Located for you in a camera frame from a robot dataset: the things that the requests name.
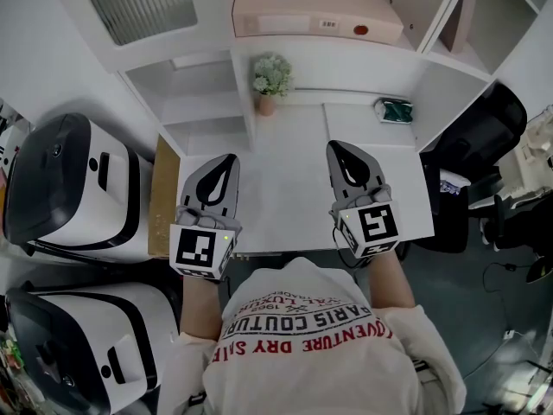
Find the white desk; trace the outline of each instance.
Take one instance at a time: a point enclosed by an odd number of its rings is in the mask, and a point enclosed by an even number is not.
[[[257,122],[256,150],[239,155],[238,211],[244,230],[236,252],[334,248],[334,202],[327,168],[329,139],[322,105],[278,106]],[[434,234],[423,169],[413,146],[364,145],[379,161],[398,202],[403,239]],[[181,159],[177,201],[188,175],[211,157]],[[336,233],[341,247],[346,242]]]

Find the floor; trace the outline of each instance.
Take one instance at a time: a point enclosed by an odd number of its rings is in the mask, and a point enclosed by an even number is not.
[[[347,251],[342,253],[346,261],[353,261]],[[249,261],[234,259],[227,266],[231,293],[258,267],[278,268],[295,255],[311,259],[321,267],[343,266],[336,251],[301,252]],[[484,367],[466,379],[465,411],[482,408],[482,402],[505,403],[519,409],[527,399],[528,384],[536,369],[524,361],[537,360],[531,347],[538,354],[542,352],[553,306],[553,275],[527,284],[527,268],[507,271],[501,266],[490,266],[486,287],[502,290],[507,322],[499,293],[484,291],[482,272],[492,262],[523,266],[530,265],[534,259],[528,247],[495,252],[490,246],[484,246],[478,222],[472,220],[464,253],[429,252],[412,245],[404,261],[417,302],[438,328],[463,376],[501,345],[508,326],[524,335],[515,335]],[[366,272],[361,271],[357,276],[359,284],[365,284]],[[228,286],[221,286],[222,303],[227,301]]]

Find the white t-shirt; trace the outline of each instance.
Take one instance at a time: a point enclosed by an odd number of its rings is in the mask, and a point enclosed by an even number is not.
[[[346,272],[300,258],[240,285],[219,342],[181,334],[158,413],[443,415],[465,397],[422,307],[371,310]]]

